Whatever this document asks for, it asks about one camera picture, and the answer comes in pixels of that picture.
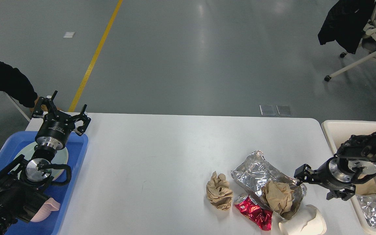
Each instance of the black jacket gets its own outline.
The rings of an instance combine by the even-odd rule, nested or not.
[[[374,0],[339,0],[318,33],[320,45],[336,40],[348,53],[354,54],[374,5]]]

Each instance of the gray floor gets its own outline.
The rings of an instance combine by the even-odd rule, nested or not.
[[[88,112],[376,121],[376,64],[324,82],[367,55],[339,59],[317,34],[335,0],[124,0],[76,107]],[[117,0],[0,1],[0,60],[64,110]],[[63,39],[66,31],[76,31]],[[27,122],[0,92],[0,147]]]

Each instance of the white table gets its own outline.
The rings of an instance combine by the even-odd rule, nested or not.
[[[230,177],[254,150],[289,176],[332,156],[319,123],[308,118],[166,116],[89,113],[88,151],[59,234],[280,234],[206,199],[213,171]],[[40,128],[33,119],[27,131]],[[363,234],[350,201],[327,201],[307,184],[302,204],[324,216],[327,234]]]

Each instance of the yellow floor line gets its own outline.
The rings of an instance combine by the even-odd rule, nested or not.
[[[105,40],[106,40],[106,38],[108,36],[108,33],[109,33],[110,29],[111,29],[111,26],[112,26],[112,24],[114,22],[114,19],[115,19],[116,15],[117,15],[118,9],[120,9],[120,6],[121,6],[122,2],[123,2],[123,0],[119,0],[118,1],[117,6],[115,7],[113,14],[111,15],[111,18],[110,18],[110,20],[108,22],[107,27],[105,28],[105,31],[104,31],[104,34],[103,34],[101,40],[100,40],[100,43],[98,44],[98,47],[95,50],[95,54],[92,57],[92,60],[89,63],[88,68],[86,69],[86,73],[84,75],[84,78],[82,79],[82,82],[79,85],[78,91],[76,91],[75,97],[73,98],[72,103],[70,104],[68,112],[75,111],[75,108],[76,108],[76,105],[78,104],[79,98],[81,98],[81,95],[82,95],[82,92],[84,91],[86,82],[88,82],[89,76],[91,75],[92,69],[94,68],[95,63],[97,62],[98,56],[100,55],[101,49],[102,49],[102,47],[104,45],[104,42],[105,42]]]

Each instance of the robotic arm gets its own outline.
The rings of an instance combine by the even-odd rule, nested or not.
[[[69,135],[75,131],[81,136],[91,119],[85,115],[86,104],[82,111],[70,116],[57,110],[53,103],[57,91],[51,98],[40,97],[33,118],[43,118],[43,124],[36,135],[37,146],[30,160],[19,155],[0,171],[0,235],[18,219],[28,223],[43,204],[50,198],[44,191],[50,186],[63,186],[70,182],[72,173],[67,164],[52,164],[56,152],[66,146]],[[41,105],[45,104],[48,113],[43,116]],[[83,125],[76,128],[75,122]],[[52,169],[66,170],[67,179],[53,181]]]
[[[370,135],[352,135],[317,170],[304,164],[294,174],[300,180],[299,184],[319,184],[329,189],[327,200],[341,198],[344,201],[355,194],[355,184],[366,183],[375,176],[376,132]]]

